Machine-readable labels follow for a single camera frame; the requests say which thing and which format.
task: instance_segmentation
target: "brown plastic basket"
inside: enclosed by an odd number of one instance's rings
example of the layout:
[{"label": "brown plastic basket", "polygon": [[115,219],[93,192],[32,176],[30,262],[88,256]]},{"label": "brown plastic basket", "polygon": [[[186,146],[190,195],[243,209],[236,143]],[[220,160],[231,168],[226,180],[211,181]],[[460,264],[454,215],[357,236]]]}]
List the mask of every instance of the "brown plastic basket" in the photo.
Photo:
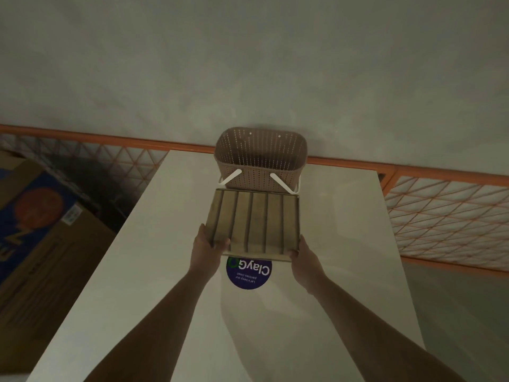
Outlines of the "brown plastic basket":
[{"label": "brown plastic basket", "polygon": [[221,177],[242,173],[226,183],[228,189],[286,193],[274,173],[295,191],[306,164],[308,145],[296,132],[232,127],[221,134],[214,151]]}]

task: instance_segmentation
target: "purple sticker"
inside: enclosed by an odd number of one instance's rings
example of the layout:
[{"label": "purple sticker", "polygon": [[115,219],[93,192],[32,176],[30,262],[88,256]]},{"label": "purple sticker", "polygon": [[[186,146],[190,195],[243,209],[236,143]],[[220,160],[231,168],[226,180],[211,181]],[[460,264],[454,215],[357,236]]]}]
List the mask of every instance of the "purple sticker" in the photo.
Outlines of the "purple sticker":
[{"label": "purple sticker", "polygon": [[228,257],[226,273],[237,287],[255,289],[261,287],[269,279],[272,272],[272,261],[251,260],[239,257]]}]

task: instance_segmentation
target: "slatted wooden box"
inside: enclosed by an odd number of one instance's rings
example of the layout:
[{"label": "slatted wooden box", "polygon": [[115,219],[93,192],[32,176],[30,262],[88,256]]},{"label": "slatted wooden box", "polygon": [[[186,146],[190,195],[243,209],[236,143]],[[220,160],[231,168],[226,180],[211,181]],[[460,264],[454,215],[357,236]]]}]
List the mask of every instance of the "slatted wooden box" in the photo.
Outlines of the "slatted wooden box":
[{"label": "slatted wooden box", "polygon": [[299,197],[217,189],[206,224],[207,238],[231,239],[225,255],[289,261],[299,246]]}]

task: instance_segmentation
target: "red circle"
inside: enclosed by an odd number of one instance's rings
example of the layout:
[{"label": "red circle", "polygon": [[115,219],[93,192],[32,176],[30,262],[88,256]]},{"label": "red circle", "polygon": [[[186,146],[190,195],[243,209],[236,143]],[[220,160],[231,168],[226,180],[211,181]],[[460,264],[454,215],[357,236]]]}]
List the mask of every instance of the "red circle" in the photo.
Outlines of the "red circle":
[{"label": "red circle", "polygon": [[60,194],[47,187],[29,190],[14,204],[14,217],[24,227],[37,229],[57,221],[64,210]]}]

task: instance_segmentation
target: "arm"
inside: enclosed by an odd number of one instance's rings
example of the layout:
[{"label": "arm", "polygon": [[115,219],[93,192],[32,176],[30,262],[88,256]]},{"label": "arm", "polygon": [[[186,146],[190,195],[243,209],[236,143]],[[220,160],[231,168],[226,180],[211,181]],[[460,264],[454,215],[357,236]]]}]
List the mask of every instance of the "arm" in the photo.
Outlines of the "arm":
[{"label": "arm", "polygon": [[85,382],[169,382],[203,288],[217,271],[227,240],[211,248],[200,225],[187,274],[97,365]]},{"label": "arm", "polygon": [[287,254],[295,279],[323,307],[366,382],[464,382],[330,280],[303,236],[299,252]]}]

